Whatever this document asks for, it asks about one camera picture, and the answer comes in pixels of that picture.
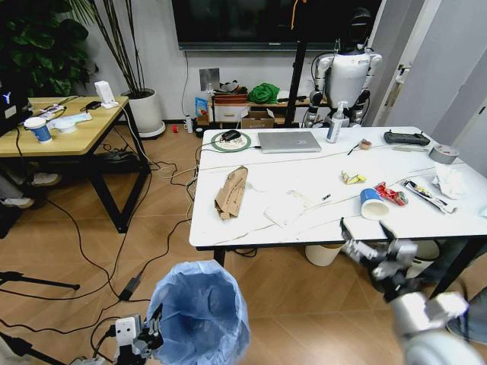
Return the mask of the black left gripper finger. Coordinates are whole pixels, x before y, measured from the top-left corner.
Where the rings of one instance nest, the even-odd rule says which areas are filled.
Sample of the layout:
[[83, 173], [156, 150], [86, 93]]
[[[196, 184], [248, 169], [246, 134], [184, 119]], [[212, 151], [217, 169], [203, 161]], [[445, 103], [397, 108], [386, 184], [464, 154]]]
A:
[[148, 334], [152, 337], [158, 337], [160, 334], [160, 321], [162, 318], [163, 304], [161, 303], [153, 312], [148, 320]]

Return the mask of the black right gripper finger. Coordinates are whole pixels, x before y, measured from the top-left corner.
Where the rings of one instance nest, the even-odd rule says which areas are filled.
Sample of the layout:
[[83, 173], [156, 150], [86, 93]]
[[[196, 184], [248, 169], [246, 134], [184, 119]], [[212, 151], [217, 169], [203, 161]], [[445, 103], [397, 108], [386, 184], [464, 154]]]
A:
[[362, 241], [356, 240], [350, 230], [345, 224], [345, 218], [341, 218], [339, 226], [342, 231], [342, 238], [345, 243], [341, 248], [341, 252], [345, 253], [350, 259], [357, 263], [373, 262], [377, 258], [377, 251]]
[[380, 227], [384, 232], [384, 235], [388, 239], [388, 247], [387, 247], [387, 260], [388, 261], [396, 261], [397, 255], [397, 238], [395, 233], [387, 226], [387, 222], [384, 220], [379, 221]]

